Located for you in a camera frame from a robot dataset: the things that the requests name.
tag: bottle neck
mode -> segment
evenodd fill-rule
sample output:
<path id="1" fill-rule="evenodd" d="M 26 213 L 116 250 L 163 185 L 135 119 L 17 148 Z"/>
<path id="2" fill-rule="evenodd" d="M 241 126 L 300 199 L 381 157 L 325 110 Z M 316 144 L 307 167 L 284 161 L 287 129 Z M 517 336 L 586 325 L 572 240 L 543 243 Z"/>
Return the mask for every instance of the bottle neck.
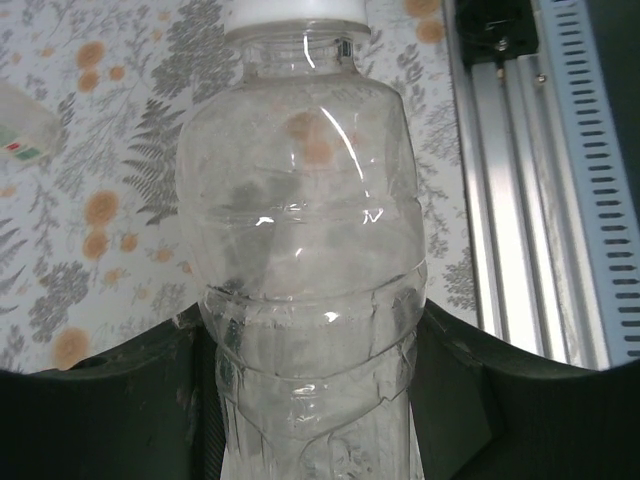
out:
<path id="1" fill-rule="evenodd" d="M 342 33 L 265 36 L 244 43 L 244 80 L 357 73 L 353 41 Z"/>

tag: orange dot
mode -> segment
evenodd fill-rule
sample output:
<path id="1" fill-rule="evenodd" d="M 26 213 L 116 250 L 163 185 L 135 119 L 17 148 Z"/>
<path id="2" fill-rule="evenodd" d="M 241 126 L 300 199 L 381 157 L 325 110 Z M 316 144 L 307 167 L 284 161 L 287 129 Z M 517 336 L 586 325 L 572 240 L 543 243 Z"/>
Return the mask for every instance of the orange dot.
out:
<path id="1" fill-rule="evenodd" d="M 296 140 L 306 140 L 312 134 L 318 135 L 322 130 L 322 121 L 318 115 L 302 112 L 294 115 L 285 124 L 287 133 Z"/>
<path id="2" fill-rule="evenodd" d="M 173 250 L 161 248 L 156 252 L 155 261 L 158 263 L 167 263 L 173 258 Z"/>
<path id="3" fill-rule="evenodd" d="M 139 288 L 138 291 L 136 292 L 136 297 L 138 298 L 138 300 L 144 300 L 148 296 L 149 296 L 149 290 L 147 290 L 146 288 Z"/>
<path id="4" fill-rule="evenodd" d="M 444 25 L 440 20 L 422 20 L 416 28 L 416 37 L 422 43 L 439 43 L 444 34 Z"/>
<path id="5" fill-rule="evenodd" d="M 89 225 L 103 227 L 116 216 L 118 195 L 111 190 L 101 190 L 89 198 L 84 207 L 84 218 Z"/>
<path id="6" fill-rule="evenodd" d="M 99 260 L 107 251 L 109 246 L 109 239 L 104 233 L 104 230 L 94 230 L 84 240 L 82 246 L 82 253 L 89 260 Z"/>
<path id="7" fill-rule="evenodd" d="M 124 78 L 124 67 L 113 67 L 111 70 L 109 70 L 109 78 L 114 82 L 122 80 Z"/>
<path id="8" fill-rule="evenodd" d="M 59 370 L 69 370 L 87 358 L 89 335 L 80 328 L 67 328 L 53 344 L 53 364 Z"/>
<path id="9" fill-rule="evenodd" d="M 118 283 L 118 280 L 120 280 L 123 275 L 124 275 L 124 270 L 122 270 L 121 268 L 114 268 L 113 270 L 109 270 L 107 273 L 104 274 L 103 281 L 105 285 L 112 287 Z"/>
<path id="10" fill-rule="evenodd" d="M 76 53 L 78 68 L 87 69 L 95 67 L 104 58 L 104 43 L 95 41 L 85 43 Z"/>
<path id="11" fill-rule="evenodd" d="M 162 39 L 162 35 L 164 32 L 159 28 L 156 28 L 153 32 L 151 32 L 151 38 L 155 43 L 158 43 Z"/>
<path id="12" fill-rule="evenodd" d="M 304 160 L 307 166 L 322 166 L 331 163 L 333 149 L 324 140 L 309 141 L 304 147 Z"/>
<path id="13" fill-rule="evenodd" d="M 56 49 L 53 47 L 46 47 L 42 49 L 42 51 L 40 52 L 40 56 L 44 58 L 49 58 L 51 55 L 55 53 L 55 51 Z"/>
<path id="14" fill-rule="evenodd" d="M 440 0 L 404 0 L 404 8 L 412 17 L 424 18 L 440 8 Z"/>
<path id="15" fill-rule="evenodd" d="M 78 80 L 78 91 L 82 93 L 92 92 L 100 81 L 100 76 L 95 70 L 89 70 Z"/>
<path id="16" fill-rule="evenodd" d="M 17 191 L 18 189 L 15 185 L 9 185 L 7 188 L 0 190 L 0 197 L 11 198 L 16 194 Z"/>
<path id="17" fill-rule="evenodd" d="M 120 250 L 125 253 L 133 252 L 138 246 L 138 235 L 134 235 L 133 233 L 127 233 L 122 237 L 122 241 L 120 242 Z"/>

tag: black bracket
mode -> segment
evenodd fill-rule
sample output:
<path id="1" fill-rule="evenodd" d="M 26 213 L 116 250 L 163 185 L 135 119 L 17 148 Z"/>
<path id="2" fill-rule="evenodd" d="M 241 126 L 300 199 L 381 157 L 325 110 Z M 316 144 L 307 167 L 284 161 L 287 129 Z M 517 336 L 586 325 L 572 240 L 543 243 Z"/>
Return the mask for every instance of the black bracket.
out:
<path id="1" fill-rule="evenodd" d="M 465 65 L 502 63 L 538 51 L 531 0 L 455 0 Z"/>

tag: white bottle cap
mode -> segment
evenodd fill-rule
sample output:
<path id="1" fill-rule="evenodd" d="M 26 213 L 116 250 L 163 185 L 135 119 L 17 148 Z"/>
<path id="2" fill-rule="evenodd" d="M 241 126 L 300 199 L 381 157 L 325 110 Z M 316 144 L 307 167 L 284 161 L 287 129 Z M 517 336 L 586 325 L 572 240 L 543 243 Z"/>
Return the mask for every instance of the white bottle cap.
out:
<path id="1" fill-rule="evenodd" d="M 226 0 L 225 35 L 295 20 L 338 20 L 367 27 L 366 0 Z"/>

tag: empty water bottle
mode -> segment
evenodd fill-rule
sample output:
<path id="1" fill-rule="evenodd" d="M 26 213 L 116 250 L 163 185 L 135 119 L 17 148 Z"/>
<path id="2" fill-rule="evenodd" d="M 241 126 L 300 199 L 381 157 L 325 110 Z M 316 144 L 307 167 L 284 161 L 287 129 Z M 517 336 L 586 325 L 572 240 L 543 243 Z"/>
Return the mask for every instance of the empty water bottle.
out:
<path id="1" fill-rule="evenodd" d="M 354 66 L 365 0 L 233 0 L 225 28 L 244 76 L 177 187 L 231 478 L 407 480 L 424 232 L 400 96 Z"/>

